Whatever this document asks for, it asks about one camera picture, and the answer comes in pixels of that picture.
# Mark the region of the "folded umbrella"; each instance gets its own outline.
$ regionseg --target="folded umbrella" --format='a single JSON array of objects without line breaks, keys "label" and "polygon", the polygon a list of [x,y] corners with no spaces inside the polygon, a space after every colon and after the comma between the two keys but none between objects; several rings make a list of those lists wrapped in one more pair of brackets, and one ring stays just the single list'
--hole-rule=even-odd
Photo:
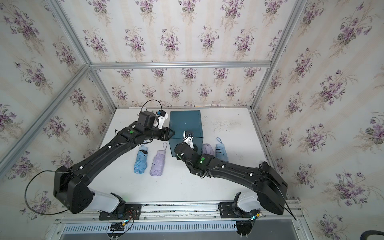
[{"label": "folded umbrella", "polygon": [[225,151],[225,146],[223,142],[219,137],[217,137],[216,139],[219,142],[218,144],[216,144],[216,157],[225,162],[229,162],[227,152]]},{"label": "folded umbrella", "polygon": [[203,153],[205,153],[205,154],[209,154],[209,155],[213,155],[213,156],[215,155],[215,152],[214,152],[214,150],[212,149],[212,147],[211,147],[210,144],[208,144],[208,143],[204,143],[202,148],[203,148],[203,149],[202,149]]},{"label": "folded umbrella", "polygon": [[145,169],[147,168],[147,156],[148,156],[148,148],[141,146],[139,148],[139,152],[137,153],[136,162],[133,167],[133,171],[136,174],[144,173]]},{"label": "folded umbrella", "polygon": [[153,158],[153,163],[149,174],[151,176],[161,176],[164,169],[164,161],[166,158],[167,143],[163,143],[164,150],[158,150],[156,156]]}]

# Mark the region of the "black mounting bracket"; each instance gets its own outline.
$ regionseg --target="black mounting bracket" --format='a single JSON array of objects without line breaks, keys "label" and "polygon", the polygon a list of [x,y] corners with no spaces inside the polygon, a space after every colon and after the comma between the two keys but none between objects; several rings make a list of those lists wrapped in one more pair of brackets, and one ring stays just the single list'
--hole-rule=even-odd
[{"label": "black mounting bracket", "polygon": [[[99,216],[99,220],[127,220],[134,216],[135,220],[138,220],[141,214],[141,204],[126,204],[125,205],[125,215],[122,217],[118,217],[115,213],[109,213],[109,212],[101,212]],[[133,214],[133,216],[128,211],[135,211],[136,215]]]}]

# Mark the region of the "mounting plate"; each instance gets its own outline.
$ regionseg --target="mounting plate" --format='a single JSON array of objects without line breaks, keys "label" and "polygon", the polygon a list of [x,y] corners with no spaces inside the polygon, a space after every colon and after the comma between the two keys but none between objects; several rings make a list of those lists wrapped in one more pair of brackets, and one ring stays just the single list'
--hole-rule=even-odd
[{"label": "mounting plate", "polygon": [[[241,218],[240,216],[236,215],[233,211],[232,204],[233,202],[221,202],[218,204],[218,209],[220,210],[220,218]],[[243,216],[243,218],[251,218],[257,213],[258,211],[254,209],[250,212],[247,212],[246,215]]]},{"label": "mounting plate", "polygon": [[133,214],[135,216],[135,220],[138,220],[139,217],[140,217],[140,213],[141,213],[141,204],[126,204],[125,205],[125,216],[122,217],[122,218],[118,218],[116,216],[116,214],[113,214],[113,213],[109,213],[109,212],[101,212],[100,213],[100,216],[99,216],[99,220],[102,221],[102,220],[127,220],[131,217],[131,214],[128,212],[128,211],[135,211],[136,212],[136,215]]}]

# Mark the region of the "white tabletop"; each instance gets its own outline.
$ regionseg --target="white tabletop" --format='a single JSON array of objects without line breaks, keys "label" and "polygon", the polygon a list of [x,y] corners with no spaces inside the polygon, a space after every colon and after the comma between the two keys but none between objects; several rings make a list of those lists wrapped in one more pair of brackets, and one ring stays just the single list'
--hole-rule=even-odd
[{"label": "white tabletop", "polygon": [[[257,167],[265,161],[262,147],[252,124],[247,108],[212,109],[164,109],[171,111],[200,110],[204,141],[215,149],[220,137],[225,144],[229,161],[247,167]],[[114,136],[114,129],[122,129],[137,120],[140,109],[117,109],[107,130],[102,146]],[[169,119],[164,123],[169,126]],[[250,189],[220,178],[201,179],[192,175],[184,162],[172,157],[169,145],[166,152],[163,175],[149,175],[151,164],[163,142],[154,140],[148,147],[147,169],[143,174],[135,174],[133,166],[138,147],[123,154],[104,169],[89,185],[90,188],[105,193],[118,194],[127,202],[168,202],[168,201],[222,201],[233,200],[238,192]]]}]

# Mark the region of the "cable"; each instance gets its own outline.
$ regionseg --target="cable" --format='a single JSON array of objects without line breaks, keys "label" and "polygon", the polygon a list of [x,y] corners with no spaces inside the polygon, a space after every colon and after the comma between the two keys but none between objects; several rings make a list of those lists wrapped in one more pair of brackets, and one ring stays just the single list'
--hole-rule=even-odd
[{"label": "cable", "polygon": [[150,102],[150,101],[156,101],[156,102],[158,102],[158,103],[160,104],[161,110],[163,110],[163,107],[161,106],[161,103],[160,103],[159,101],[157,101],[156,99],[151,99],[151,100],[146,101],[146,102],[143,104],[143,106],[141,107],[141,110],[140,110],[140,111],[142,111],[142,110],[143,110],[143,107],[145,106],[145,104],[146,104],[147,102]]},{"label": "cable", "polygon": [[28,183],[28,184],[26,185],[26,187],[25,187],[24,201],[25,201],[26,206],[29,208],[29,210],[33,211],[34,213],[40,214],[40,215],[56,215],[56,214],[60,214],[60,213],[63,213],[63,212],[68,211],[69,209],[64,210],[64,211],[61,211],[61,212],[57,212],[57,213],[54,213],[54,214],[45,214],[45,213],[42,213],[42,212],[38,212],[38,211],[33,210],[33,209],[28,205],[28,201],[26,200],[26,191],[28,190],[28,187],[29,187],[29,185],[31,184],[31,182],[33,181],[33,179],[35,179],[35,177],[39,176],[39,175],[42,174],[43,172],[70,173],[70,172],[56,172],[56,171],[53,171],[53,170],[44,170],[44,171],[41,171],[41,172],[39,172],[38,174],[36,174],[36,175],[29,181],[29,183]]}]

